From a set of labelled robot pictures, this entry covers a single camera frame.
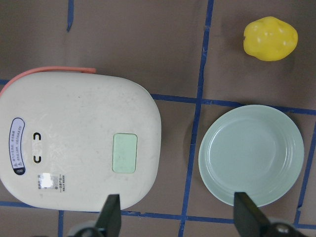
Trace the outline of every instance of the round plate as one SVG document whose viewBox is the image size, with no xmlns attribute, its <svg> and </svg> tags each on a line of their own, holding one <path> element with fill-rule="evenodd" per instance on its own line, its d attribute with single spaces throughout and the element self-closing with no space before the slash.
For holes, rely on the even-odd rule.
<svg viewBox="0 0 316 237">
<path fill-rule="evenodd" d="M 263 206 L 293 186 L 303 160 L 303 139 L 295 123 L 277 109 L 248 105 L 211 125 L 198 166 L 204 184 L 219 200 L 233 205 L 234 193 L 246 192 Z"/>
</svg>

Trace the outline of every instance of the toy fruit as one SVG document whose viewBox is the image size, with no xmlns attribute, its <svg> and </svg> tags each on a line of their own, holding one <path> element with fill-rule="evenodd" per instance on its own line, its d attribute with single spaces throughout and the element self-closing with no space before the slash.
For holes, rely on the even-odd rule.
<svg viewBox="0 0 316 237">
<path fill-rule="evenodd" d="M 296 30 L 284 21 L 267 16 L 246 26 L 245 52 L 263 61 L 276 61 L 289 55 L 297 45 Z"/>
</svg>

